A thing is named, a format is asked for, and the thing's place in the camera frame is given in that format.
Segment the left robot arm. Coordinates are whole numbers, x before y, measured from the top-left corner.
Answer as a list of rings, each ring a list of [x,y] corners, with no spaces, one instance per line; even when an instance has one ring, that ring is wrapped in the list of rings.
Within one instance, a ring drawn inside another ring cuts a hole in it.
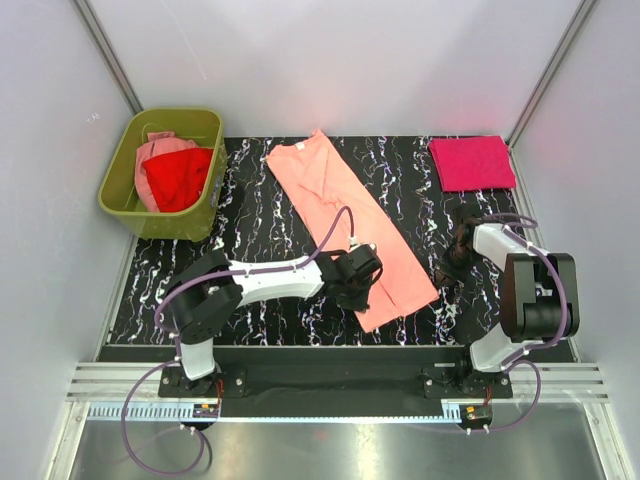
[[[196,396],[215,386],[214,338],[241,307],[280,298],[332,298],[343,310],[364,313],[383,273],[373,244],[314,251],[293,260],[243,263],[211,252],[170,283],[156,311],[168,312],[178,340],[181,384]]]

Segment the salmon pink t shirt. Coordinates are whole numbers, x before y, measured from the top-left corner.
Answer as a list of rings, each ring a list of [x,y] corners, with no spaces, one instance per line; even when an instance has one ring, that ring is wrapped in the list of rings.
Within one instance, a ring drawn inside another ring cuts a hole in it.
[[[403,236],[323,132],[274,147],[266,163],[315,243],[337,221],[325,250],[346,250],[353,238],[376,245],[383,272],[371,287],[369,308],[356,314],[365,332],[439,299]]]

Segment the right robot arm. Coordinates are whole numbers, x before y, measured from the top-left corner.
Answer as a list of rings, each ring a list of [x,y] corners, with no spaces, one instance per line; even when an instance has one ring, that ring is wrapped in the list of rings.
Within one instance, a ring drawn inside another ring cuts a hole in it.
[[[503,274],[500,320],[489,333],[466,346],[444,374],[445,385],[476,396],[506,377],[530,352],[549,349],[577,333],[580,324],[574,258],[553,253],[516,233],[538,222],[517,213],[483,215],[477,207],[454,210],[453,239],[434,272],[434,285],[462,284],[479,261],[491,261]]]

